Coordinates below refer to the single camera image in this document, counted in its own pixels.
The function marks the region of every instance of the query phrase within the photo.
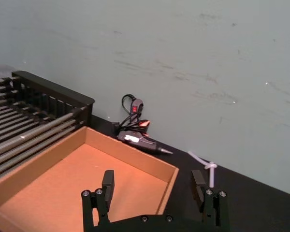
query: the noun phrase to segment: black table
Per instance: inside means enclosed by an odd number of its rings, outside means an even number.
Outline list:
[[[111,122],[92,116],[90,126],[115,137]],[[173,154],[156,157],[179,168],[165,213],[201,220],[191,192],[191,170],[200,170],[204,177],[208,171],[186,152],[161,145]],[[232,232],[290,232],[290,194],[220,166],[215,169],[215,188],[228,194]]]

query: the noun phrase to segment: bolt head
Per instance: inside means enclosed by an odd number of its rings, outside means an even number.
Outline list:
[[[90,192],[88,191],[88,190],[85,190],[84,192],[83,192],[83,196],[88,196],[90,194]]]
[[[103,191],[102,191],[102,189],[100,188],[100,189],[98,189],[98,190],[96,191],[96,193],[97,193],[97,194],[102,194]]]
[[[173,221],[173,218],[172,218],[172,216],[170,216],[170,215],[167,215],[167,216],[165,217],[165,219],[166,219],[167,222],[172,222],[172,221]]]
[[[147,222],[148,221],[148,217],[147,216],[142,216],[141,220],[142,220],[142,222]]]
[[[213,191],[210,190],[210,189],[207,189],[205,192],[206,192],[208,195],[212,195],[212,194],[213,194]]]
[[[226,194],[224,191],[221,191],[221,192],[219,193],[219,195],[222,196],[222,197],[227,196],[227,194]]]

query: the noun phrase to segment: wire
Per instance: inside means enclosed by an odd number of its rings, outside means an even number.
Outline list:
[[[128,97],[131,99],[131,101],[134,101],[134,100],[136,99],[136,97],[133,96],[132,94],[126,94],[126,95],[123,96],[122,99],[121,99],[121,105],[122,105],[122,107],[124,108],[124,110],[127,112],[127,114],[129,115],[129,114],[130,114],[130,110],[127,110],[127,108],[126,108],[125,105],[124,105],[125,98],[128,98]]]
[[[137,131],[137,132],[141,132],[141,133],[146,133],[146,128],[142,128],[140,126],[140,124],[142,124],[143,122],[147,122],[148,120],[139,120],[139,117],[141,116],[141,112],[135,112],[135,113],[131,113],[126,107],[125,107],[125,99],[126,98],[130,98],[131,101],[133,102],[134,100],[136,100],[136,97],[134,97],[132,94],[126,94],[125,96],[122,97],[121,99],[121,105],[124,108],[124,110],[127,112],[127,114],[129,115],[128,117],[126,117],[118,126],[118,131]]]

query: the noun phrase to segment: light green wall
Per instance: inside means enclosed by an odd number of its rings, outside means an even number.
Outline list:
[[[0,64],[290,193],[290,0],[0,0]]]

